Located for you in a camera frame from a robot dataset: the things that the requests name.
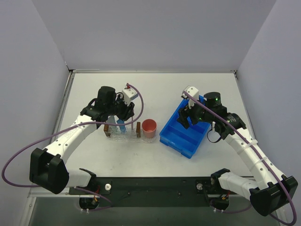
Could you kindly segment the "blue toothpaste tube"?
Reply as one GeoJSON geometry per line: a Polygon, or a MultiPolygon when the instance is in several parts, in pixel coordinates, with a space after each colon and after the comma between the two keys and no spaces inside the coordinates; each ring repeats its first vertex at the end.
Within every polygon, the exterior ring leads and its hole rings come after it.
{"type": "Polygon", "coordinates": [[[125,122],[121,119],[117,120],[117,124],[119,124],[119,129],[120,129],[121,134],[124,134],[126,132],[126,127],[125,127],[124,123],[125,122]]]}

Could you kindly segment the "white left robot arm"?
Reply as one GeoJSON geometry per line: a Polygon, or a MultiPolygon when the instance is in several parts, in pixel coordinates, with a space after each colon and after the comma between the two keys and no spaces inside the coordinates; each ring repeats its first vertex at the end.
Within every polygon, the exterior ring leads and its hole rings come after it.
{"type": "Polygon", "coordinates": [[[79,186],[90,194],[96,189],[95,174],[87,169],[67,170],[66,163],[77,147],[100,125],[107,125],[110,116],[127,121],[134,115],[133,100],[138,92],[129,85],[119,93],[114,88],[102,86],[97,97],[82,109],[74,124],[44,149],[31,153],[29,179],[54,194],[66,187],[79,186]]]}

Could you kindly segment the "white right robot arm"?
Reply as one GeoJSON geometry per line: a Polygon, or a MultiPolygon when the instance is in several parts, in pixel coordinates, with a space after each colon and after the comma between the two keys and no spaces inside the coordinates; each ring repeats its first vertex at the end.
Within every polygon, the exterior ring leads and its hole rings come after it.
{"type": "Polygon", "coordinates": [[[199,122],[209,123],[212,131],[234,149],[253,176],[249,180],[228,169],[221,169],[211,175],[212,185],[246,198],[262,216],[290,204],[296,219],[292,198],[298,186],[297,180],[275,167],[259,148],[257,140],[252,138],[243,120],[222,105],[220,93],[209,92],[200,99],[195,87],[187,87],[182,97],[188,103],[179,110],[178,122],[186,129],[199,122]]]}

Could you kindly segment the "white toothpaste tube green cap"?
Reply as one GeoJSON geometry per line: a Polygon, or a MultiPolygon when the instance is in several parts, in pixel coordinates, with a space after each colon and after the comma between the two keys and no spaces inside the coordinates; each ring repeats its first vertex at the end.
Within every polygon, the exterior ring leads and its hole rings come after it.
{"type": "Polygon", "coordinates": [[[113,133],[117,132],[117,126],[116,126],[116,121],[115,121],[115,117],[114,116],[110,116],[108,118],[108,120],[106,121],[106,123],[109,124],[109,128],[111,129],[111,131],[113,133]]]}

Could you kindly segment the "pink plastic cup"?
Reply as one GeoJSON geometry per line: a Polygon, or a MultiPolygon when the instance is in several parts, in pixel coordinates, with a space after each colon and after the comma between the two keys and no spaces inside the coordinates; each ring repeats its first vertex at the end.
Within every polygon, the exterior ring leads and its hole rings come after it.
{"type": "Polygon", "coordinates": [[[146,119],[142,122],[143,135],[146,138],[154,138],[157,130],[157,123],[153,119],[146,119]]]}

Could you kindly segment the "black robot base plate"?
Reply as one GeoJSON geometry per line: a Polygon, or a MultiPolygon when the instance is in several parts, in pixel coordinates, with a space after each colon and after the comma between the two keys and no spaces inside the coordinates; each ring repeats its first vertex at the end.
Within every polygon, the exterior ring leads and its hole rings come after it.
{"type": "Polygon", "coordinates": [[[210,177],[96,177],[82,190],[69,189],[80,195],[84,209],[97,207],[207,207],[226,209],[231,192],[211,184],[210,177]]]}

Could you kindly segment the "clear acrylic toothbrush holder rack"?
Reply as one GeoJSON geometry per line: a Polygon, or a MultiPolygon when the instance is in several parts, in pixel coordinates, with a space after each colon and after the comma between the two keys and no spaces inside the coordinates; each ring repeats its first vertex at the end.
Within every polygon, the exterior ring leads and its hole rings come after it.
{"type": "Polygon", "coordinates": [[[105,125],[103,131],[108,138],[136,139],[142,137],[141,123],[139,121],[126,126],[105,125]]]}

